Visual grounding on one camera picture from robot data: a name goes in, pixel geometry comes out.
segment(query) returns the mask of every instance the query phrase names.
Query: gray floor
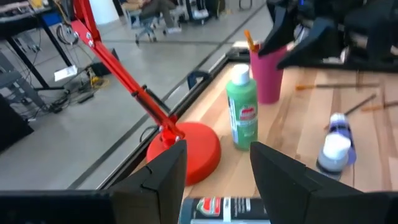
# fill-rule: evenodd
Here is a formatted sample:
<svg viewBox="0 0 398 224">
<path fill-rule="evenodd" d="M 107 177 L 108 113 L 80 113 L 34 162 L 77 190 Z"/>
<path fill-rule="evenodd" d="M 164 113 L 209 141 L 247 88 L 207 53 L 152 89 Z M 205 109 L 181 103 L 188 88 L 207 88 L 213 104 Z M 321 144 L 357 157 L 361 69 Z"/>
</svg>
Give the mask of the gray floor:
<svg viewBox="0 0 398 224">
<path fill-rule="evenodd" d="M 137 82 L 147 84 L 173 107 L 188 88 L 182 85 L 168 93 L 201 61 L 208 59 L 200 67 L 208 70 L 234 41 L 244 39 L 244 29 L 249 29 L 254 39 L 265 38 L 271 19 L 266 7 L 260 9 L 263 3 L 253 0 L 251 10 L 238 11 L 238 0 L 229 0 L 232 14 L 204 26 L 185 25 L 181 34 L 163 36 L 159 32 L 158 43 L 143 41 L 139 47 L 134 43 L 134 31 L 124 25 L 123 19 L 101 27 L 101 36 L 107 47 L 116 49 L 121 63 Z M 61 85 L 53 81 L 53 73 L 64 68 L 64 62 L 44 32 L 33 32 L 32 36 L 40 42 L 42 51 L 37 56 L 28 52 L 28 57 L 51 85 Z M 21 72 L 30 75 L 6 44 L 0 47 Z M 85 46 L 63 47 L 79 67 L 91 62 L 93 54 Z M 145 112 L 117 79 L 107 78 L 110 85 L 97 91 L 94 99 L 70 105 L 59 114 L 39 116 L 31 123 L 35 132 L 0 155 L 0 190 L 95 189 L 122 163 L 153 121 L 146 120 L 132 133 Z M 39 85 L 35 78 L 32 84 Z M 51 102 L 62 92 L 40 94 Z M 128 138 L 120 146 L 113 146 L 127 132 Z"/>
</svg>

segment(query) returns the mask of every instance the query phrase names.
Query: green bottle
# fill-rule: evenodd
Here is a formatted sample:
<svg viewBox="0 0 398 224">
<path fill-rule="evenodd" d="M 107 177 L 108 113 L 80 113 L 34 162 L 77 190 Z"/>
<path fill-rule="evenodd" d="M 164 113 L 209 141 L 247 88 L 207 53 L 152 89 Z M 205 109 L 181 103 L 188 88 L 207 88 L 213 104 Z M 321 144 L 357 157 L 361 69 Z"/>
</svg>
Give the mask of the green bottle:
<svg viewBox="0 0 398 224">
<path fill-rule="evenodd" d="M 237 64 L 232 69 L 231 80 L 226 85 L 235 147 L 248 151 L 250 143 L 257 141 L 257 85 L 250 78 L 250 68 Z"/>
</svg>

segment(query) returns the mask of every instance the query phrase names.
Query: white bottle cap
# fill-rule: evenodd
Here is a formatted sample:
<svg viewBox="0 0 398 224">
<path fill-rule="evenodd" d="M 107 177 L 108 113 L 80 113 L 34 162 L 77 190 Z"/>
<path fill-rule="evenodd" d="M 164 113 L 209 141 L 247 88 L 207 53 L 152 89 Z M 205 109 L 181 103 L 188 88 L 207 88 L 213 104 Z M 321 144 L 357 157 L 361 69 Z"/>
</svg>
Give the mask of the white bottle cap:
<svg viewBox="0 0 398 224">
<path fill-rule="evenodd" d="M 333 160 L 340 160 L 347 155 L 351 147 L 351 140 L 338 133 L 330 133 L 326 136 L 323 145 L 323 154 Z"/>
<path fill-rule="evenodd" d="M 246 64 L 237 64 L 232 68 L 231 81 L 235 85 L 245 85 L 250 81 L 250 68 Z"/>
<path fill-rule="evenodd" d="M 336 122 L 336 121 L 346 121 L 346 116 L 342 113 L 334 113 L 330 117 L 330 123 Z"/>
</svg>

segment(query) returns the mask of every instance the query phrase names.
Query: wooden table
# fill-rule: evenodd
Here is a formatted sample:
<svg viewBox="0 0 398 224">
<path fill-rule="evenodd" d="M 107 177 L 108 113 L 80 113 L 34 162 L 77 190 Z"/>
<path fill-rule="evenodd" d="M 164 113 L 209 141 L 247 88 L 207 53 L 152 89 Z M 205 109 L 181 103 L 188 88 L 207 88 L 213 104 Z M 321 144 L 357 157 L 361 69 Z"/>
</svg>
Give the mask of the wooden table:
<svg viewBox="0 0 398 224">
<path fill-rule="evenodd" d="M 186 187 L 184 197 L 259 196 L 248 152 L 234 148 L 229 125 L 225 86 L 233 64 L 227 65 L 188 109 L 180 121 L 199 121 L 220 137 L 222 156 L 217 169 L 204 181 Z M 364 75 L 364 82 L 386 82 L 387 100 L 398 99 L 397 75 Z M 355 83 L 345 71 L 291 68 L 284 72 L 280 100 L 259 105 L 259 141 L 314 168 L 325 140 L 323 129 L 334 112 L 344 112 L 378 88 L 315 89 L 295 91 L 296 84 Z M 379 97 L 371 104 L 379 104 Z M 398 190 L 398 107 L 351 114 L 349 123 L 357 152 L 354 166 L 346 168 L 341 182 L 359 190 Z"/>
</svg>

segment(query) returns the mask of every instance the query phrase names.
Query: orange pencil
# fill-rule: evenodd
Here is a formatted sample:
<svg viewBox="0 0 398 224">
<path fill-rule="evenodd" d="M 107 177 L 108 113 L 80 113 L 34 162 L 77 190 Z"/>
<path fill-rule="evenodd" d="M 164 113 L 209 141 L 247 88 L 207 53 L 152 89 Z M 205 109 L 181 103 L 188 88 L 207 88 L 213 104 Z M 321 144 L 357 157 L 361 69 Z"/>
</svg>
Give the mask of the orange pencil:
<svg viewBox="0 0 398 224">
<path fill-rule="evenodd" d="M 249 48 L 253 52 L 257 52 L 256 46 L 254 45 L 253 39 L 251 38 L 250 32 L 248 30 L 244 30 L 244 35 L 246 36 L 246 40 L 248 41 Z"/>
</svg>

